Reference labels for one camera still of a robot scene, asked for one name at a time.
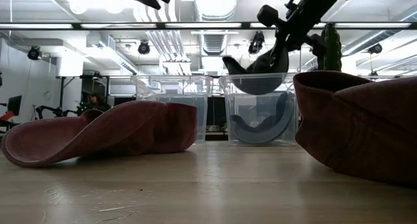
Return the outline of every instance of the ductwork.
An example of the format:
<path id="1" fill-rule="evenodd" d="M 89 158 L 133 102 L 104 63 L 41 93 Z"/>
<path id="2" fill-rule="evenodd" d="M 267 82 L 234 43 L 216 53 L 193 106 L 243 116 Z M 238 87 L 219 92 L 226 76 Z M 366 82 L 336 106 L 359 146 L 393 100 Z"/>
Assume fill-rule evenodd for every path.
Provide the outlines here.
<path id="1" fill-rule="evenodd" d="M 199 21 L 232 21 L 237 0 L 194 0 Z M 207 55 L 221 55 L 227 45 L 227 35 L 200 35 L 200 44 Z"/>
<path id="2" fill-rule="evenodd" d="M 394 63 L 394 64 L 387 64 L 378 68 L 375 68 L 374 71 L 378 71 L 378 72 L 386 72 L 389 70 L 393 70 L 395 68 L 399 68 L 408 64 L 412 64 L 415 63 L 417 59 L 417 55 L 411 55 L 410 57 L 404 58 L 399 60 L 398 62 Z"/>
<path id="3" fill-rule="evenodd" d="M 414 5 L 413 7 L 410 7 L 403 13 L 399 14 L 398 16 L 392 18 L 392 22 L 416 22 L 417 21 L 417 5 Z M 378 44 L 379 42 L 390 38 L 391 36 L 394 36 L 401 32 L 401 30 L 391 30 L 391 31 L 372 31 L 368 34 L 362 36 L 361 38 L 355 40 L 354 42 L 350 43 L 349 45 L 346 45 L 342 49 L 343 56 L 350 56 L 354 55 L 356 53 L 359 53 L 361 51 L 364 51 L 367 48 L 370 48 L 371 46 L 374 46 L 375 44 Z M 314 65 L 314 62 L 317 60 L 317 58 L 310 60 L 302 65 L 302 68 L 305 67 L 311 67 Z"/>
<path id="4" fill-rule="evenodd" d="M 138 8 L 134 9 L 134 17 L 137 21 L 144 22 L 177 21 L 174 1 L 166 5 L 160 0 L 161 9 L 158 11 L 139 5 Z M 146 31 L 145 33 L 164 61 L 187 61 L 184 45 L 178 31 Z"/>

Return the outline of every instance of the computer monitor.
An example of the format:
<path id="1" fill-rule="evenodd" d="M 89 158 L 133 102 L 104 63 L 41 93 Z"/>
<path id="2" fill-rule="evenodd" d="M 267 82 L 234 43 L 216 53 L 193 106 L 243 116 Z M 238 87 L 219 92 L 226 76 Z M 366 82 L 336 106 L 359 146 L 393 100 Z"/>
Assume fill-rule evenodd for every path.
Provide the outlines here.
<path id="1" fill-rule="evenodd" d="M 20 113 L 20 104 L 22 103 L 22 96 L 11 97 L 8 99 L 7 111 L 18 116 Z"/>

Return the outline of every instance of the wooden table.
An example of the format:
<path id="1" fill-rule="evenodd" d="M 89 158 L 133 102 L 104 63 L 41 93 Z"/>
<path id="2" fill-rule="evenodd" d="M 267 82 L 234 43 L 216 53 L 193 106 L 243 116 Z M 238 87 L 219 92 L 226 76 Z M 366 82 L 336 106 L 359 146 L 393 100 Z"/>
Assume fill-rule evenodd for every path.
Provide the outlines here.
<path id="1" fill-rule="evenodd" d="M 417 191 L 335 173 L 298 147 L 22 169 L 0 156 L 0 223 L 417 223 Z"/>

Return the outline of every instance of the folded cloth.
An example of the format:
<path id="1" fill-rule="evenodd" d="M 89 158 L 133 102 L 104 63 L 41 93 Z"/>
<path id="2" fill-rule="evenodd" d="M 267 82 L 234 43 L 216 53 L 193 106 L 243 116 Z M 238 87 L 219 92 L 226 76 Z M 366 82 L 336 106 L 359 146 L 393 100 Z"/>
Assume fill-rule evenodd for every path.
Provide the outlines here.
<path id="1" fill-rule="evenodd" d="M 360 178 L 417 185 L 417 78 L 372 82 L 341 72 L 294 77 L 297 143 L 316 160 Z"/>
<path id="2" fill-rule="evenodd" d="M 197 108 L 157 101 L 133 101 L 105 113 L 37 120 L 16 126 L 3 137 L 3 154 L 21 167 L 105 154 L 137 156 L 181 152 L 197 137 Z"/>

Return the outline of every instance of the gray fabric in bin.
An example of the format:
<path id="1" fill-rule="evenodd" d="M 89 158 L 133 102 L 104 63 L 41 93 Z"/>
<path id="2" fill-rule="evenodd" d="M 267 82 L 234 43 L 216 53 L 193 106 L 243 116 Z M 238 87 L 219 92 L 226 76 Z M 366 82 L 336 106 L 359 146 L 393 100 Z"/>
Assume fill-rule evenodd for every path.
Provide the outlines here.
<path id="1" fill-rule="evenodd" d="M 243 143 L 247 143 L 249 145 L 263 145 L 263 144 L 270 143 L 276 140 L 279 136 L 281 136 L 286 131 L 290 122 L 292 122 L 293 109 L 294 109 L 294 106 L 292 104 L 292 101 L 287 100 L 285 103 L 285 109 L 283 111 L 282 118 L 273 127 L 262 132 L 260 131 L 250 132 L 250 131 L 245 130 L 239 124 L 233 124 L 232 126 L 233 134 L 236 136 L 236 138 L 239 141 Z"/>

